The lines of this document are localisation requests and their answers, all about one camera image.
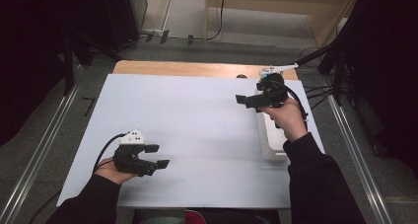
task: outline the black sleeve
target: black sleeve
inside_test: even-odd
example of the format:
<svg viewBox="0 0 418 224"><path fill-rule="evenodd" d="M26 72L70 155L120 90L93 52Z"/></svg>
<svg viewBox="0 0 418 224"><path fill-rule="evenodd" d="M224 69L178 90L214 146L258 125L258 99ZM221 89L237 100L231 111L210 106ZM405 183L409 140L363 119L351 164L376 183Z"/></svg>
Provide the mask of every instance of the black sleeve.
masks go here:
<svg viewBox="0 0 418 224"><path fill-rule="evenodd" d="M292 223L366 223L338 164L310 133L286 142L284 150L291 161Z"/></svg>
<svg viewBox="0 0 418 224"><path fill-rule="evenodd" d="M93 175L80 194L65 200L46 223L116 222L116 205L120 185Z"/></svg>

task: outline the sleeve cuff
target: sleeve cuff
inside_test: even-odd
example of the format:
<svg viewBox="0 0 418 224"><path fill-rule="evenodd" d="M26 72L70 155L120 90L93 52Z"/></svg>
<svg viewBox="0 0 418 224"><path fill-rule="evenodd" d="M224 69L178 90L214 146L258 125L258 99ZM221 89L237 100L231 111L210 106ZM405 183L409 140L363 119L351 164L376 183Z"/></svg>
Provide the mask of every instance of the sleeve cuff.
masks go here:
<svg viewBox="0 0 418 224"><path fill-rule="evenodd" d="M283 149L293 166L310 164L324 156L310 132L293 143L290 141L285 142Z"/></svg>
<svg viewBox="0 0 418 224"><path fill-rule="evenodd" d="M80 192L79 197L86 201L96 203L99 206L117 205L121 186L110 180L92 175L86 186Z"/></svg>

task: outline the white paper sheet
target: white paper sheet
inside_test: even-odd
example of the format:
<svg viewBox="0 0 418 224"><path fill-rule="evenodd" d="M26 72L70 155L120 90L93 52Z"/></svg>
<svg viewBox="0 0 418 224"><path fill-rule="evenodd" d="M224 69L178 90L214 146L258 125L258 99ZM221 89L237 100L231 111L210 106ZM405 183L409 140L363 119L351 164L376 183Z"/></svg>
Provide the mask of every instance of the white paper sheet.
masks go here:
<svg viewBox="0 0 418 224"><path fill-rule="evenodd" d="M253 95L256 80L108 75L58 205L78 195L112 136L138 128L159 144L149 161L171 160L152 177L134 178L118 205L130 207L289 208L288 161L263 159L253 109L235 95ZM309 113L309 130L323 151L300 81L286 81ZM112 156L112 143L103 158Z"/></svg>

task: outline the wooden panel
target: wooden panel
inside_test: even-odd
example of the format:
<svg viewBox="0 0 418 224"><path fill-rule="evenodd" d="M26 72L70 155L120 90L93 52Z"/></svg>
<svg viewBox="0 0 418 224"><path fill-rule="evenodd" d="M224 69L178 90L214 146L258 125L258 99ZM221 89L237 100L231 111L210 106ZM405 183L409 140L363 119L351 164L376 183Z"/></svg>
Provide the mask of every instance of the wooden panel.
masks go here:
<svg viewBox="0 0 418 224"><path fill-rule="evenodd" d="M166 22L168 10L172 0L147 0L148 9L145 15L144 31L162 30Z"/></svg>
<svg viewBox="0 0 418 224"><path fill-rule="evenodd" d="M224 78L235 78L244 74L247 78L258 79L261 68L267 66L269 65L122 60L116 63L113 73ZM288 80L298 80L294 69L286 70L283 77Z"/></svg>
<svg viewBox="0 0 418 224"><path fill-rule="evenodd" d="M306 15L318 47L323 47L343 17L349 16L356 0L225 0L224 8ZM207 9L221 7L222 0L205 0L204 35Z"/></svg>

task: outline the white bracket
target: white bracket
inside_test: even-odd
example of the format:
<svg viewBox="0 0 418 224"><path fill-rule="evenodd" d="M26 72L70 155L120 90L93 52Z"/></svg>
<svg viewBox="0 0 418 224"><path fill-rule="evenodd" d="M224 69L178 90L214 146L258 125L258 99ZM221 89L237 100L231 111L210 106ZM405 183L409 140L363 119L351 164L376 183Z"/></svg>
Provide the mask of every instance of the white bracket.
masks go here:
<svg viewBox="0 0 418 224"><path fill-rule="evenodd" d="M260 76L261 76L261 78L263 78L263 77L265 77L269 74L281 73L285 70L292 69L292 68L297 68L297 67L299 67L299 65L297 63L290 64L290 65L283 65L283 66L270 66L270 67L266 67L266 68L261 69Z"/></svg>
<svg viewBox="0 0 418 224"><path fill-rule="evenodd" d="M145 144L145 138L142 135L141 131L135 129L125 136L117 139L119 145L141 145Z"/></svg>

